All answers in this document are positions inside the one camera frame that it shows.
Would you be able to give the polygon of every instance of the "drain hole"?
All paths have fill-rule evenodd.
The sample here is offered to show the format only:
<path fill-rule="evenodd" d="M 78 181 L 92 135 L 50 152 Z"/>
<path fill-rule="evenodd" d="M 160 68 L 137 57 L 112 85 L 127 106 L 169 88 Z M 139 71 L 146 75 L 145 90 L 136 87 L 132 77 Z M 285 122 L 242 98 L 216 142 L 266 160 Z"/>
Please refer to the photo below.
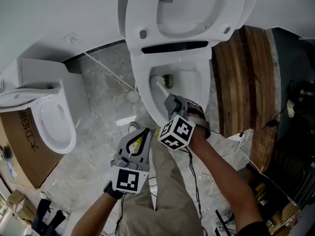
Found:
<path fill-rule="evenodd" d="M 163 75 L 163 79 L 165 81 L 165 87 L 171 89 L 173 87 L 173 75 L 165 74 Z"/>

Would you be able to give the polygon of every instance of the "hand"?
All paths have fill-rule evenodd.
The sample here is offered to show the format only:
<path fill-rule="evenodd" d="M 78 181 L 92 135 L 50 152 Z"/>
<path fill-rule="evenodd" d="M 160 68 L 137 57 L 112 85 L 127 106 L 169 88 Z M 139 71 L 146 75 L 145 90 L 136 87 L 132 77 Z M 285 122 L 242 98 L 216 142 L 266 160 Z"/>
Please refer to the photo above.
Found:
<path fill-rule="evenodd" d="M 201 107 L 196 106 L 196 105 L 194 105 L 192 103 L 188 103 L 188 107 L 189 108 L 195 108 L 198 111 L 203 113 Z M 188 116 L 192 116 L 192 117 L 196 117 L 196 118 L 202 119 L 199 115 L 196 115 L 196 114 L 188 113 Z M 189 143 L 189 147 L 193 147 L 194 145 L 205 141 L 206 140 L 206 138 L 205 138 L 206 134 L 205 133 L 206 133 L 206 131 L 205 131 L 204 127 L 202 127 L 200 125 L 196 125 L 195 129 L 193 130 L 193 134 L 192 134 L 192 137 L 191 137 L 191 140 L 190 140 L 190 143 Z"/>

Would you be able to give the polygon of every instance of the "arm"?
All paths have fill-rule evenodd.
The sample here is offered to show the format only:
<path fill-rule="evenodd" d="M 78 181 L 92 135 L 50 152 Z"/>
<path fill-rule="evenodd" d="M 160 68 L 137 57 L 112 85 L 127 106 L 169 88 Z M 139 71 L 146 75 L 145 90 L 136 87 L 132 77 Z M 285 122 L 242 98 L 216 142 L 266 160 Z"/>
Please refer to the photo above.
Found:
<path fill-rule="evenodd" d="M 197 126 L 189 147 L 206 165 L 220 192 L 231 205 L 236 221 L 236 231 L 239 232 L 253 222 L 263 221 L 251 188 L 204 137 L 204 128 Z"/>
<path fill-rule="evenodd" d="M 103 193 L 74 226 L 71 236 L 99 236 L 118 200 Z"/>

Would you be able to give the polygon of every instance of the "white cable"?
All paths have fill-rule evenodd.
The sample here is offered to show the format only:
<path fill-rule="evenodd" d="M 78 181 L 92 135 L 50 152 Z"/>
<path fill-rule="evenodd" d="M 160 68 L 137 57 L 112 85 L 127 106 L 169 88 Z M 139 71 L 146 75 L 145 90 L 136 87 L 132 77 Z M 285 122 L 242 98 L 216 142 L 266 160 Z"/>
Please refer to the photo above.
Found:
<path fill-rule="evenodd" d="M 244 151 L 242 151 L 241 146 L 243 146 L 243 145 L 247 142 L 247 139 L 248 139 L 248 137 L 250 136 L 250 133 L 251 133 L 251 129 L 250 129 L 250 131 L 248 132 L 248 135 L 247 135 L 246 140 L 245 140 L 242 144 L 241 144 L 241 142 L 240 142 L 240 143 L 239 143 L 239 146 L 238 146 L 238 148 L 237 148 L 236 150 L 230 152 L 230 153 L 227 154 L 227 155 L 222 156 L 222 158 L 227 157 L 227 156 L 229 156 L 230 154 L 233 154 L 233 153 L 235 153 L 236 151 L 240 150 L 240 151 L 244 154 L 244 156 L 255 166 L 255 168 L 258 170 L 258 172 L 259 172 L 261 175 L 263 175 L 264 177 L 266 177 L 267 179 L 269 179 L 279 190 L 282 191 L 282 189 L 281 189 L 275 182 L 273 182 L 269 177 L 267 177 L 264 173 L 262 173 L 262 172 L 260 171 L 260 169 L 254 164 L 254 162 L 250 160 L 250 158 L 246 155 L 246 153 L 245 153 Z M 211 191 L 206 195 L 206 197 L 205 197 L 201 202 L 205 201 L 206 198 L 207 198 L 209 195 L 211 195 L 212 189 L 213 189 L 213 186 L 214 186 L 214 182 L 211 180 L 211 177 L 210 177 L 209 175 L 207 175 L 207 174 L 203 174 L 203 173 L 202 173 L 202 170 L 203 170 L 205 167 L 206 167 L 205 165 L 202 167 L 202 169 L 200 170 L 200 173 L 201 173 L 202 175 L 204 175 L 204 176 L 207 176 L 207 177 L 209 178 L 210 182 L 212 183 L 212 185 L 211 185 Z M 295 206 L 297 205 L 297 204 L 296 204 L 292 199 L 290 199 L 288 196 L 287 196 L 287 198 L 288 198 Z"/>
<path fill-rule="evenodd" d="M 248 139 L 248 137 L 250 136 L 250 133 L 251 133 L 251 129 L 250 129 L 249 132 L 248 132 L 248 135 L 247 135 L 247 137 L 246 137 L 246 140 L 245 140 L 243 143 L 239 142 L 238 148 L 237 148 L 236 150 L 230 152 L 230 153 L 227 154 L 227 155 L 222 156 L 222 158 L 225 158 L 225 157 L 229 156 L 230 154 L 235 153 L 238 149 L 241 150 L 241 146 L 243 146 L 243 145 L 247 142 L 247 139 Z M 215 183 L 211 180 L 211 177 L 210 177 L 209 175 L 202 173 L 202 170 L 203 170 L 205 167 L 206 167 L 205 165 L 202 167 L 202 169 L 200 170 L 200 174 L 202 174 L 202 175 L 205 176 L 205 177 L 208 177 L 209 180 L 210 180 L 210 182 L 212 183 L 212 185 L 211 185 L 211 190 L 210 190 L 210 192 L 209 192 L 209 193 L 206 195 L 206 197 L 205 197 L 202 201 L 200 201 L 200 202 L 205 201 L 206 198 L 207 198 L 209 195 L 211 195 L 212 190 L 213 190 L 213 186 L 214 186 L 214 184 L 215 184 Z"/>
<path fill-rule="evenodd" d="M 122 83 L 124 83 L 126 86 L 128 86 L 129 88 L 131 88 L 133 91 L 135 91 L 138 95 L 139 92 L 137 90 L 135 90 L 131 85 L 129 85 L 127 82 L 123 81 L 121 78 L 119 78 L 118 75 L 116 75 L 114 72 L 112 72 L 107 66 L 105 66 L 104 64 L 102 64 L 101 62 L 97 61 L 96 59 L 94 59 L 91 55 L 89 55 L 87 52 L 83 51 L 77 44 L 75 44 L 73 42 L 73 38 L 72 37 L 68 37 L 68 41 L 69 43 L 75 45 L 82 53 L 84 53 L 86 56 L 88 56 L 89 58 L 93 59 L 97 64 L 103 66 L 107 71 L 109 71 L 112 75 L 114 75 L 118 80 L 120 80 Z"/>
<path fill-rule="evenodd" d="M 212 130 L 210 130 L 210 132 L 213 133 L 213 134 L 215 134 L 215 135 L 218 135 L 218 136 L 221 135 L 221 134 L 219 134 L 219 133 L 213 132 Z"/>

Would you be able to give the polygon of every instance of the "marker cube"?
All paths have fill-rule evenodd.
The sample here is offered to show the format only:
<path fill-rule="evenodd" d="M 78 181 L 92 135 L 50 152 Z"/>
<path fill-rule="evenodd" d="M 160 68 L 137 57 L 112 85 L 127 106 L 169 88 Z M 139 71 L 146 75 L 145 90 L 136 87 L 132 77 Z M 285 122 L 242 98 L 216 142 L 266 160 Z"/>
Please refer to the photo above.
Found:
<path fill-rule="evenodd" d="M 177 115 L 161 128 L 157 140 L 170 150 L 179 150 L 188 146 L 195 126 L 196 124 L 192 121 L 187 121 Z"/>

